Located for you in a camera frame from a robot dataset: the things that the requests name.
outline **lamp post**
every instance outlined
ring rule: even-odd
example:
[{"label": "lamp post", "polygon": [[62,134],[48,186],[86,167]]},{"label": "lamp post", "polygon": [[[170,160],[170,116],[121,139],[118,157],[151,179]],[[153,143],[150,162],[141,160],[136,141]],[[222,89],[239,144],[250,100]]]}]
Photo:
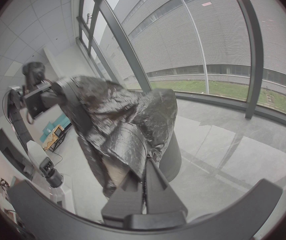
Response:
[{"label": "lamp post", "polygon": [[196,28],[195,22],[194,22],[194,20],[193,20],[192,14],[191,14],[190,10],[189,10],[188,7],[187,7],[187,4],[185,3],[184,0],[181,0],[181,2],[182,2],[182,4],[185,6],[185,8],[186,8],[186,10],[187,10],[187,13],[188,13],[189,16],[190,16],[190,19],[191,19],[191,21],[192,21],[192,24],[193,24],[193,27],[194,27],[194,30],[195,30],[195,33],[196,33],[196,36],[197,36],[197,40],[198,40],[198,42],[199,42],[199,46],[200,46],[200,50],[201,50],[201,55],[202,55],[202,61],[203,61],[203,70],[204,70],[204,75],[205,75],[205,89],[206,89],[206,94],[209,94],[209,78],[208,78],[208,75],[207,75],[205,55],[204,55],[204,51],[203,51],[203,47],[202,47],[201,38],[200,38],[199,32],[197,31],[197,28]]}]

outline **teal sofa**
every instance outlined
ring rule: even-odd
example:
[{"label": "teal sofa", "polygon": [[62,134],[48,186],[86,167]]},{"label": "teal sofa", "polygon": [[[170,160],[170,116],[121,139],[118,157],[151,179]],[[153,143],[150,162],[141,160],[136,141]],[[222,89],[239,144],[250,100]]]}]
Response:
[{"label": "teal sofa", "polygon": [[57,126],[61,125],[64,129],[70,124],[69,118],[63,113],[53,123],[49,122],[43,129],[43,134],[40,137],[40,141],[43,143],[49,133]]}]

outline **wooden table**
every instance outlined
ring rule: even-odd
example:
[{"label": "wooden table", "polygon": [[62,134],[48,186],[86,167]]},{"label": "wooden table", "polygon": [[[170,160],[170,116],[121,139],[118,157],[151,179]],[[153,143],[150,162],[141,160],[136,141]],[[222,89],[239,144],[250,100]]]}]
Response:
[{"label": "wooden table", "polygon": [[58,125],[49,133],[49,135],[47,136],[47,138],[46,138],[45,141],[43,142],[42,148],[43,148],[44,150],[48,150],[48,149],[50,148],[50,146],[52,146],[53,143],[57,141],[58,136],[56,136],[55,131],[56,131],[58,128],[59,128],[61,131],[64,130],[64,128],[63,128],[61,125],[58,124]]}]

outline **concrete floor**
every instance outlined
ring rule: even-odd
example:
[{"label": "concrete floor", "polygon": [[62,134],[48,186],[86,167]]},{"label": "concrete floor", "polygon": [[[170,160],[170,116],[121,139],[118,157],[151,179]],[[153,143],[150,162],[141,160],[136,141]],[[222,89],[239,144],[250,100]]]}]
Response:
[{"label": "concrete floor", "polygon": [[[188,221],[225,208],[266,178],[284,193],[256,234],[260,239],[286,210],[286,127],[259,116],[248,120],[244,112],[219,106],[185,100],[177,104],[175,133],[182,166],[170,185],[188,208]],[[72,177],[77,214],[101,220],[107,200],[73,129],[56,152],[63,157],[56,168]],[[54,163],[61,159],[56,154],[49,156]],[[38,175],[33,182],[48,187]]]}]

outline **grass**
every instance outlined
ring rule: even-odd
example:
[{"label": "grass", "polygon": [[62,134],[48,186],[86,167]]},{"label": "grass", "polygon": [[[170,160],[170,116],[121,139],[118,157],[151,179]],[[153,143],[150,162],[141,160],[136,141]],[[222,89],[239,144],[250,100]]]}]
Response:
[{"label": "grass", "polygon": [[[205,81],[201,80],[181,80],[181,81],[157,81],[151,82],[153,89],[167,88],[174,91],[189,93],[205,93]],[[140,89],[139,84],[127,84],[128,89]],[[209,81],[209,93],[227,98],[246,101],[249,91],[248,85],[241,85],[228,82]],[[267,101],[267,95],[272,97],[273,103]],[[261,89],[258,104],[286,113],[286,96]]]}]

